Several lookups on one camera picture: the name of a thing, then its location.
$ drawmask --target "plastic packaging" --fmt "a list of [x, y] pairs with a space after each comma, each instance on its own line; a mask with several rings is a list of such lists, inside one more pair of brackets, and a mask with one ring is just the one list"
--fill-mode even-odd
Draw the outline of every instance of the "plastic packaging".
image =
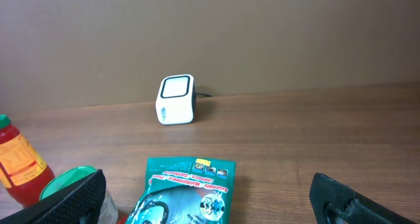
[[126, 224], [229, 224], [235, 162], [149, 158], [146, 190]]
[[54, 173], [10, 119], [0, 114], [0, 181], [24, 208], [39, 201], [39, 194]]

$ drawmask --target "product package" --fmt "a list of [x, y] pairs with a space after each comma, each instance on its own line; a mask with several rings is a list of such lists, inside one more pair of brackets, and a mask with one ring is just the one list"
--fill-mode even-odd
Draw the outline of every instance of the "product package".
[[229, 224], [235, 162], [149, 158], [146, 188], [126, 224]]

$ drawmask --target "red bottle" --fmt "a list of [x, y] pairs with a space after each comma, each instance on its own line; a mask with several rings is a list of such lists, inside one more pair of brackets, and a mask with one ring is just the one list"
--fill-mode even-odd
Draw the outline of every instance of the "red bottle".
[[54, 179], [54, 173], [10, 119], [0, 114], [0, 181], [24, 208], [39, 201], [39, 195]]

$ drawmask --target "yellow sticker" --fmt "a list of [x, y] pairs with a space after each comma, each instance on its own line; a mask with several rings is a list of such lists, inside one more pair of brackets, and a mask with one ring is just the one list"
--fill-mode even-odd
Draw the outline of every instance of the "yellow sticker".
[[211, 164], [211, 162], [210, 162], [210, 161], [208, 161], [208, 160], [204, 160], [204, 159], [201, 159], [201, 158], [197, 158], [196, 163], [198, 163], [198, 164], [203, 164], [203, 165], [205, 165], [205, 166], [210, 166], [210, 164]]
[[7, 177], [1, 170], [0, 170], [0, 181], [5, 186], [5, 188], [12, 188], [11, 183], [9, 182], [9, 180], [7, 179]]
[[[0, 163], [3, 165], [7, 176], [16, 186], [31, 181], [47, 167], [44, 159], [33, 149], [22, 134], [0, 145]], [[4, 186], [8, 185], [3, 181], [3, 178], [1, 178], [1, 181]]]

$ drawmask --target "black plastic object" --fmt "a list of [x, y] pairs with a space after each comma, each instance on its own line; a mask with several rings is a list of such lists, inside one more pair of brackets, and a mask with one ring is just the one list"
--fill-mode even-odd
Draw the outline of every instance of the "black plastic object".
[[318, 224], [414, 223], [322, 173], [315, 174], [309, 198]]
[[101, 169], [2, 220], [0, 224], [98, 223], [105, 199], [106, 180]]

